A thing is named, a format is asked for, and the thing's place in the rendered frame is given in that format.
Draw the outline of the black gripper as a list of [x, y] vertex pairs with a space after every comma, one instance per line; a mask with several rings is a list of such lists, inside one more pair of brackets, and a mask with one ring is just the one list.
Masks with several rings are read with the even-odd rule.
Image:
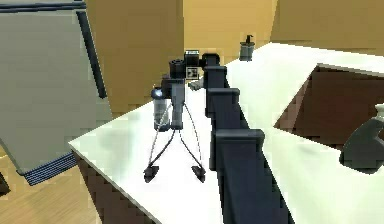
[[[166, 99], [170, 99], [171, 104], [166, 106], [166, 108], [162, 112], [161, 119], [158, 122], [156, 122], [156, 125], [157, 125], [156, 134], [151, 146], [149, 162], [148, 162], [147, 168], [144, 170], [144, 180], [146, 183], [149, 183], [156, 176], [159, 170], [159, 167], [155, 166], [154, 163], [163, 155], [163, 153], [166, 151], [166, 149], [172, 142], [175, 135], [175, 132], [172, 132], [170, 139], [165, 144], [163, 149], [156, 155], [156, 157], [153, 157], [156, 141], [160, 133], [160, 130], [164, 129], [165, 131], [167, 131], [170, 129], [170, 127], [173, 130], [182, 130], [183, 129], [182, 114], [183, 114], [183, 107], [184, 107], [191, 120], [193, 131], [195, 133], [197, 148], [199, 152], [199, 158], [196, 158], [196, 156], [191, 152], [191, 150], [188, 148], [185, 141], [183, 140], [183, 137], [180, 137], [180, 140], [182, 144], [185, 146], [187, 152], [192, 157], [192, 159], [196, 162], [196, 164], [191, 167], [193, 173], [201, 183], [204, 183], [206, 171], [202, 165], [202, 153], [201, 153], [199, 136], [198, 136], [195, 122], [192, 118], [191, 112], [187, 104], [184, 103], [185, 102], [185, 63], [183, 60], [175, 59], [169, 62], [169, 73], [163, 76], [161, 81], [161, 88], [162, 88], [164, 97]], [[170, 125], [170, 121], [166, 119], [169, 118], [168, 110], [171, 107], [171, 105], [172, 105], [172, 121]]]

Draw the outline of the glass shaker with dark cap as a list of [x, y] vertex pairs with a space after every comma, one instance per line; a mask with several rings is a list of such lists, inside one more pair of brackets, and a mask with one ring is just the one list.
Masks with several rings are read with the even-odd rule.
[[152, 102], [154, 106], [154, 129], [159, 132], [166, 132], [170, 129], [169, 113], [167, 111], [167, 101], [163, 96], [160, 87], [154, 87], [151, 91]]

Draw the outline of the white-topped brown kitchen counter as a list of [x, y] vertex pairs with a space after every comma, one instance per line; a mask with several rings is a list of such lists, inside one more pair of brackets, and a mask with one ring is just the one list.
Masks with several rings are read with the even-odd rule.
[[[229, 82], [253, 127], [266, 132], [263, 149], [296, 224], [384, 224], [384, 171], [371, 177], [338, 164], [338, 151], [273, 128], [272, 124], [318, 65], [384, 77], [384, 57], [270, 43], [250, 62], [228, 63]], [[146, 183], [143, 170], [155, 140], [146, 104], [71, 141], [73, 150], [158, 224], [223, 224], [212, 172], [199, 182], [179, 144]]]

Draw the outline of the small grey object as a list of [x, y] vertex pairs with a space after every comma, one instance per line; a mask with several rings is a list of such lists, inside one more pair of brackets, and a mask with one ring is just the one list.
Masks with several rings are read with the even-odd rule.
[[201, 89], [203, 86], [204, 86], [204, 79], [203, 78], [200, 78], [199, 80], [192, 81], [188, 84], [188, 87], [192, 91], [197, 91], [197, 90]]

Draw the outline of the grey soap dispenser bottle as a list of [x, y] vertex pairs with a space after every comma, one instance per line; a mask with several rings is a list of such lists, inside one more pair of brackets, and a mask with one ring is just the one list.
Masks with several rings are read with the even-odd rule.
[[251, 40], [252, 35], [247, 35], [246, 40], [240, 43], [239, 60], [251, 61], [255, 43]]

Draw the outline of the grey fridge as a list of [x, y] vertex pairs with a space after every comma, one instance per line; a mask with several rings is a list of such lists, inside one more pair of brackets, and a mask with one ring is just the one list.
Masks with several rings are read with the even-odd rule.
[[112, 119], [77, 11], [85, 0], [0, 0], [0, 147], [29, 185], [75, 166], [70, 141]]

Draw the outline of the brown sink basin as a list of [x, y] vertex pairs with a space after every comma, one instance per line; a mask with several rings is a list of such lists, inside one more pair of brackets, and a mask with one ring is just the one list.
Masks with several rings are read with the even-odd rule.
[[317, 66], [275, 123], [277, 129], [340, 150], [384, 103], [384, 77]]

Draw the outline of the dark grey faucet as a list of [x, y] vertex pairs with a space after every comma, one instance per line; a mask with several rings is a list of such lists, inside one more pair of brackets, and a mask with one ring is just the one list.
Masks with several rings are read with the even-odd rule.
[[384, 165], [384, 103], [376, 104], [377, 114], [357, 128], [345, 142], [339, 157], [341, 165], [364, 174], [374, 174]]

